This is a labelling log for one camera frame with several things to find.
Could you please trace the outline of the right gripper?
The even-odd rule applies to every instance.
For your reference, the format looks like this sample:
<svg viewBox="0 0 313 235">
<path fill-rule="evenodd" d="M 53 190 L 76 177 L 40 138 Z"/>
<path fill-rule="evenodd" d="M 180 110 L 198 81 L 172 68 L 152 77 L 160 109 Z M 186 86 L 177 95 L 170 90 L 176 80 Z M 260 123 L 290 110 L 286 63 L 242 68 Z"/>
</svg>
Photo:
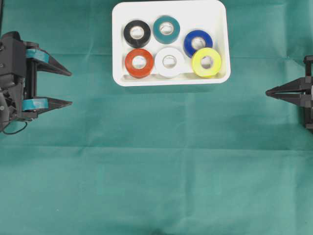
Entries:
<svg viewBox="0 0 313 235">
<path fill-rule="evenodd" d="M 311 85 L 308 90 L 306 89 L 305 77 L 300 77 L 296 80 L 274 87 L 266 91 L 266 96 L 283 100 L 297 106 L 302 106 L 301 94 L 287 94 L 288 92 L 301 92 L 305 90 L 305 94 L 313 96 L 313 56 L 307 55 L 303 60 L 305 64 L 305 77 L 311 78 Z M 304 108 L 304 126 L 311 133 L 313 133 L 313 109 Z"/>
</svg>

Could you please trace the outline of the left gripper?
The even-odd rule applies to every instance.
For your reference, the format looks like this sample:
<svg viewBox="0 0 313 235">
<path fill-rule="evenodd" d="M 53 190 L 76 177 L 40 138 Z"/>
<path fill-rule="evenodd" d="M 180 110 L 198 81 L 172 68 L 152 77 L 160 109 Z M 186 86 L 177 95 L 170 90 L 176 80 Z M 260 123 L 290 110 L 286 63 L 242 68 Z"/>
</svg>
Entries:
<svg viewBox="0 0 313 235">
<path fill-rule="evenodd" d="M 40 49 L 37 44 L 18 40 L 15 40 L 14 44 L 15 59 L 18 60 L 17 68 L 21 75 L 18 83 L 18 94 L 15 99 L 15 120 L 32 121 L 38 115 L 71 105 L 71 101 L 38 97 L 37 71 L 64 76 L 71 76 L 72 73 L 48 52 Z"/>
</svg>

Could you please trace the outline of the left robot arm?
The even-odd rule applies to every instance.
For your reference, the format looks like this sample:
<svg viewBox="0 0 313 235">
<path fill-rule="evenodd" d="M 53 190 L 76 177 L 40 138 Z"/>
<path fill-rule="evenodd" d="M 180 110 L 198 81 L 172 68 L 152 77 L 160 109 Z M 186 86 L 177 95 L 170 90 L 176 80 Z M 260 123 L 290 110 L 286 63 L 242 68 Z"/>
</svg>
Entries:
<svg viewBox="0 0 313 235">
<path fill-rule="evenodd" d="M 0 42 L 0 130 L 12 122 L 29 123 L 39 115 L 71 105 L 70 101 L 37 95 L 37 73 L 71 76 L 35 43 L 12 38 Z"/>
</svg>

